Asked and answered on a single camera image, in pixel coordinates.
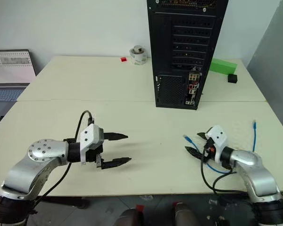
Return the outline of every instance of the laptop screen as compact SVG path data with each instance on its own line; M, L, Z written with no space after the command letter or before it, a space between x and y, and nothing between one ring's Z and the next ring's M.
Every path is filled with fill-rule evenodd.
M27 84L34 79L28 50L0 50L0 85Z

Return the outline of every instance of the green block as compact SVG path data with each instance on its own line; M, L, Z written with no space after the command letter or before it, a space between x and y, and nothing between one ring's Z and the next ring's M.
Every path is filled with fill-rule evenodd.
M237 64L213 58L209 70L228 75L228 74L234 74L236 67Z

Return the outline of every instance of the small black box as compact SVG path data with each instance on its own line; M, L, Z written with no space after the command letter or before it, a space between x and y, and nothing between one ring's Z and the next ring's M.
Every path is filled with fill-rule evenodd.
M236 74L229 74L227 76L227 82L230 83L237 83L238 79L237 79L237 75Z

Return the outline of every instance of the tape roll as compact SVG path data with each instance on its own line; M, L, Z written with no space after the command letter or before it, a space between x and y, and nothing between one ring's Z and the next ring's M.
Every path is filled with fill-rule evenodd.
M147 52L142 46L134 46L130 50L130 56L135 65L143 65L147 62Z

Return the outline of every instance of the laptop keyboard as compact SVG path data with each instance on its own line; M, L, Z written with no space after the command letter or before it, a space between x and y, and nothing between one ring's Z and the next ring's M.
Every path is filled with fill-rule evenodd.
M0 89L0 101L17 101L23 89Z

